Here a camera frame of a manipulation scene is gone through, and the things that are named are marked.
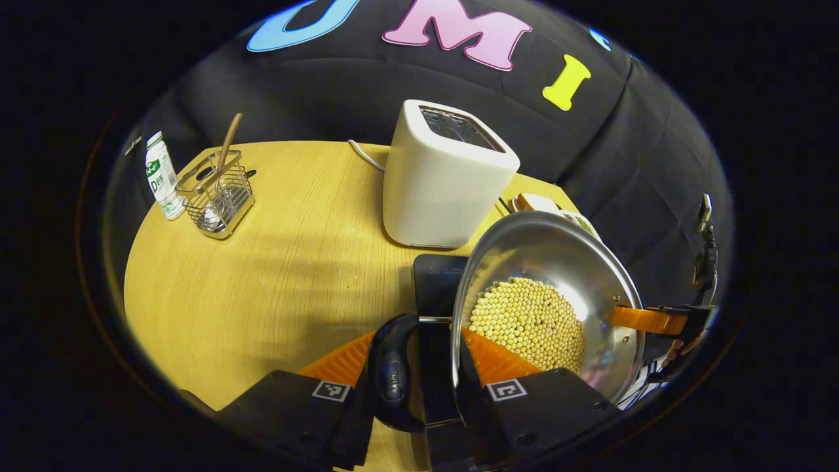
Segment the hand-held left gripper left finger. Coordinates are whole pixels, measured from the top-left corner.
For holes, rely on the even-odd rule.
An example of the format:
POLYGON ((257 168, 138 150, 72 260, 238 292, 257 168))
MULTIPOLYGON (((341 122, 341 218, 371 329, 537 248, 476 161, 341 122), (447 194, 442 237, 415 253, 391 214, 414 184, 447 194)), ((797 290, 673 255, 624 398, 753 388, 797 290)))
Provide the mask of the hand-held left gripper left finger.
POLYGON ((374 416, 366 405, 366 361, 375 332, 297 372, 273 370, 227 406, 183 394, 222 426, 311 467, 354 470, 368 456, 374 416))

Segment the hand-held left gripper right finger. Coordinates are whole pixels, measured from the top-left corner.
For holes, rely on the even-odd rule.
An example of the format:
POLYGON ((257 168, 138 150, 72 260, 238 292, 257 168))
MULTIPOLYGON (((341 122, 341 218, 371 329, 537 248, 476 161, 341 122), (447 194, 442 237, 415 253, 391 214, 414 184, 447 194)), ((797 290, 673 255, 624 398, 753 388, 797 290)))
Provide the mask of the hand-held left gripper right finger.
POLYGON ((575 457, 620 415, 567 368, 540 370, 467 328, 459 330, 456 401, 478 462, 492 469, 575 457))

